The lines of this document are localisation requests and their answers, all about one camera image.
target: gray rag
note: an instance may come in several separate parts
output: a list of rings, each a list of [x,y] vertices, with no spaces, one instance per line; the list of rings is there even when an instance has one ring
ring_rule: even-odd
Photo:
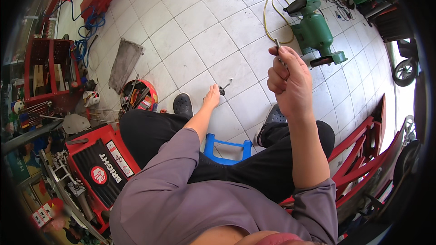
[[[108,85],[121,94],[121,89],[126,84],[136,62],[141,55],[143,47],[132,41],[121,38],[115,62],[112,65]]]

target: gray shirt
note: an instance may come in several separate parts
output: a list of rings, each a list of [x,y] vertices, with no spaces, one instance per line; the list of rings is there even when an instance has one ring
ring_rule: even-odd
[[[199,150],[197,133],[181,129],[128,181],[110,215],[116,245],[188,245],[204,231],[223,225],[250,234],[270,230],[294,233],[306,241],[336,243],[336,187],[331,179],[296,189],[289,215],[245,184],[218,180],[187,184]]]

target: foot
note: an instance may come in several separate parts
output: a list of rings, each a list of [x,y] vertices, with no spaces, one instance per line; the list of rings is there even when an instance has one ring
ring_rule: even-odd
[[[186,114],[193,117],[191,97],[186,93],[180,93],[173,102],[175,114]]]
[[[268,112],[268,115],[266,116],[265,123],[262,125],[262,127],[256,132],[254,135],[254,139],[256,143],[263,147],[263,144],[260,140],[260,135],[262,134],[263,128],[265,127],[265,124],[271,123],[271,122],[286,122],[286,117],[280,112],[280,108],[278,103],[276,103],[273,107],[271,107],[270,111]]]

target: black pants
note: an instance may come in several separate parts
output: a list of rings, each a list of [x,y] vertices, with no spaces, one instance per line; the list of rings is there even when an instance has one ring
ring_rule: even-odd
[[[120,121],[121,137],[140,168],[153,158],[161,145],[169,141],[189,120],[189,116],[154,113],[145,110],[128,111]],[[321,146],[327,157],[334,147],[332,128],[317,121]],[[217,164],[199,153],[198,166],[188,183],[223,180],[247,184],[274,202],[281,202],[295,190],[292,181],[292,149],[287,123],[266,124],[261,135],[266,147],[235,165]]]

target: gray sleeve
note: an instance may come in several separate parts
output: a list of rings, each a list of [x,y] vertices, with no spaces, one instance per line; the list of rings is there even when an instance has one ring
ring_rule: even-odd
[[[292,216],[309,232],[313,241],[337,242],[336,185],[330,178],[311,188],[296,189]]]
[[[161,146],[156,156],[134,179],[147,179],[149,187],[146,190],[149,191],[176,189],[188,183],[198,165],[199,151],[200,140],[197,132],[191,128],[181,129]]]

